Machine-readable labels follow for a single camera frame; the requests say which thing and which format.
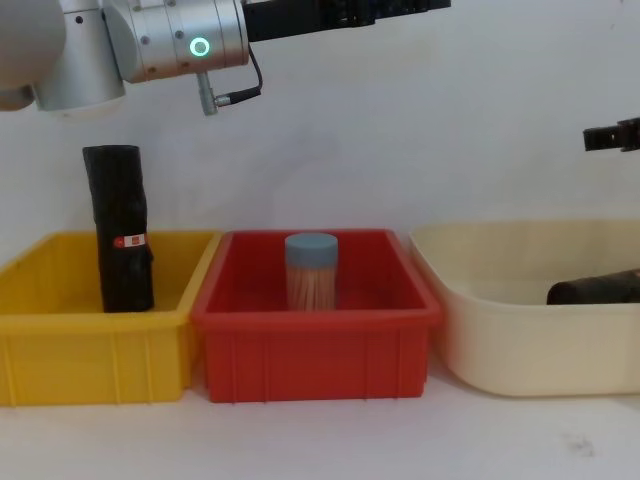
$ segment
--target toothpick container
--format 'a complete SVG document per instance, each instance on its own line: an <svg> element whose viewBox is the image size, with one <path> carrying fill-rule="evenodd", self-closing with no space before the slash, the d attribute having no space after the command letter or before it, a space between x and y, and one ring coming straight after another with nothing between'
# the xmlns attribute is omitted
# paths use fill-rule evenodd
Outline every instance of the toothpick container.
<svg viewBox="0 0 640 480"><path fill-rule="evenodd" d="M291 235L285 256L289 309L335 309L338 239L326 233Z"/></svg>

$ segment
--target white wall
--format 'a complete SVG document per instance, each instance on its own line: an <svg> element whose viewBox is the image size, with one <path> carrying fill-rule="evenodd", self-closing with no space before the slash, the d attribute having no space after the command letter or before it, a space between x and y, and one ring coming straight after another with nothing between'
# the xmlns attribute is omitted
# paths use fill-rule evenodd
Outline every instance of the white wall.
<svg viewBox="0 0 640 480"><path fill-rule="evenodd" d="M640 154L581 135L640 115L640 1L454 0L255 51L264 96L213 119L192 77L87 125L1 114L0 260L92 228L81 148L105 143L142 147L156 229L640 216Z"/></svg>

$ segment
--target white table surface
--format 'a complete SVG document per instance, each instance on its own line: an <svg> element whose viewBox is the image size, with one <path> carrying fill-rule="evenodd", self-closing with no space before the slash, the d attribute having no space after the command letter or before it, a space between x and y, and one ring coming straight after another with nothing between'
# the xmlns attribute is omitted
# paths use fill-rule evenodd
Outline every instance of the white table surface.
<svg viewBox="0 0 640 480"><path fill-rule="evenodd" d="M411 400L0 409L0 478L638 480L640 397L509 400L436 368Z"/></svg>

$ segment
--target yellow bin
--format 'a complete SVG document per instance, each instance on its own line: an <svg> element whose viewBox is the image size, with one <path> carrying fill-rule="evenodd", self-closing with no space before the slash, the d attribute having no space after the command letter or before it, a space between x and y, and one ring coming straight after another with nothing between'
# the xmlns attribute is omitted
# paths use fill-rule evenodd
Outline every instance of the yellow bin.
<svg viewBox="0 0 640 480"><path fill-rule="evenodd" d="M0 271L0 405L152 403L191 383L191 306L218 232L150 234L156 308L104 314L94 233L45 238Z"/></svg>

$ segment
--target cable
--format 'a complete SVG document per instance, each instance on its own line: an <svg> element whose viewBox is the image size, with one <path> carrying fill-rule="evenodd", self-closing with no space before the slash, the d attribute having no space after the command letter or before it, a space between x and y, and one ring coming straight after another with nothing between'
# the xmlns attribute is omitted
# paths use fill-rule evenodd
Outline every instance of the cable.
<svg viewBox="0 0 640 480"><path fill-rule="evenodd" d="M227 93L226 95L220 95L216 97L217 106L224 107L227 105L235 105L236 103L244 102L262 95L264 79L262 78L262 70L260 70L260 65L258 65L258 61L256 60L256 56L253 53L251 45L249 45L249 56L251 57L251 63L253 63L256 75L258 75L258 86L247 88L246 90L240 90L238 92Z"/></svg>

